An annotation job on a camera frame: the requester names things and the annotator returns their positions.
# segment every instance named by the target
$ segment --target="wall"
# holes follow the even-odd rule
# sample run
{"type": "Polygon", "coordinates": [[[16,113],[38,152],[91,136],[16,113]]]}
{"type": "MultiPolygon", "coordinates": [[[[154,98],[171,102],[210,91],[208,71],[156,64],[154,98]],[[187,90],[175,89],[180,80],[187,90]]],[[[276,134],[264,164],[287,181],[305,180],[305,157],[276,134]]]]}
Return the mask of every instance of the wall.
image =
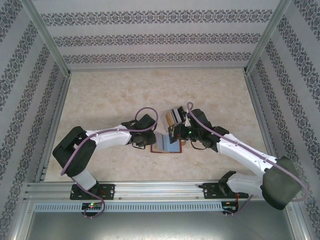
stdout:
{"type": "Polygon", "coordinates": [[[65,76],[18,0],[0,2],[0,240],[33,182],[65,76]]]}
{"type": "Polygon", "coordinates": [[[319,0],[292,1],[251,72],[277,155],[309,187],[301,207],[312,239],[320,239],[319,19],[319,0]]]}
{"type": "Polygon", "coordinates": [[[35,0],[71,70],[244,67],[279,0],[35,0]]]}

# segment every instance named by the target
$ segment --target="beige floor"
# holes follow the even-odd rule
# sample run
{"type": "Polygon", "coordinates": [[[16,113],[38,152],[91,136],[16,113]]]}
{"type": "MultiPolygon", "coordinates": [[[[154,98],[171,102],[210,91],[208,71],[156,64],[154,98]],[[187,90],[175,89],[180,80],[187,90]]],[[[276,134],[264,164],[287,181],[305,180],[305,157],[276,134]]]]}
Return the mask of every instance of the beige floor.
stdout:
{"type": "MultiPolygon", "coordinates": [[[[245,143],[266,152],[247,86],[240,69],[133,70],[74,73],[56,135],[59,141],[75,126],[101,130],[133,120],[145,106],[159,114],[191,101],[213,126],[222,126],[245,143]]],[[[164,127],[158,129],[164,133],[164,127]]],[[[211,149],[190,143],[181,154],[155,154],[131,145],[95,152],[88,168],[99,181],[219,179],[230,170],[250,170],[211,149]]],[[[45,181],[70,181],[51,157],[45,181]]]]}

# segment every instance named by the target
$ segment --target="patterned wallpaper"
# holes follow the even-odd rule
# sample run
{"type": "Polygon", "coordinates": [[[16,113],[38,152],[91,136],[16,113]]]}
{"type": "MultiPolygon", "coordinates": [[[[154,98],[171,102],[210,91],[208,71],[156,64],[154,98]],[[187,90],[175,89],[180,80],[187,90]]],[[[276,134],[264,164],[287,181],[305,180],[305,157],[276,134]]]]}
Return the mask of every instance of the patterned wallpaper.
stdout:
{"type": "Polygon", "coordinates": [[[71,70],[244,67],[279,0],[35,0],[71,70]]]}
{"type": "Polygon", "coordinates": [[[0,3],[0,240],[33,182],[65,76],[18,0],[0,3]]]}
{"type": "Polygon", "coordinates": [[[320,7],[294,0],[251,72],[273,146],[309,187],[301,203],[311,239],[320,239],[320,7]]]}

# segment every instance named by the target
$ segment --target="marble floor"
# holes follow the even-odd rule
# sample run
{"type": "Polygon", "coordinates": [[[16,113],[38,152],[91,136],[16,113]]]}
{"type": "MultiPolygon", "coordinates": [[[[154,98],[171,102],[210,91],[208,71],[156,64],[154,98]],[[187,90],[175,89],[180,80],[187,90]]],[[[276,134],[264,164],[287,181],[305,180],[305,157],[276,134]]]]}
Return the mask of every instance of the marble floor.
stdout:
{"type": "MultiPolygon", "coordinates": [[[[204,111],[213,126],[266,152],[241,69],[73,73],[54,146],[75,126],[107,129],[133,120],[142,107],[153,107],[161,115],[188,101],[204,111]]],[[[157,130],[165,132],[162,123],[157,130]]],[[[215,180],[230,170],[253,174],[232,158],[211,149],[195,150],[189,142],[178,154],[151,153],[149,147],[139,150],[131,145],[109,147],[95,152],[88,168],[99,181],[215,180]]],[[[70,181],[60,176],[61,170],[51,156],[45,181],[70,181]]]]}

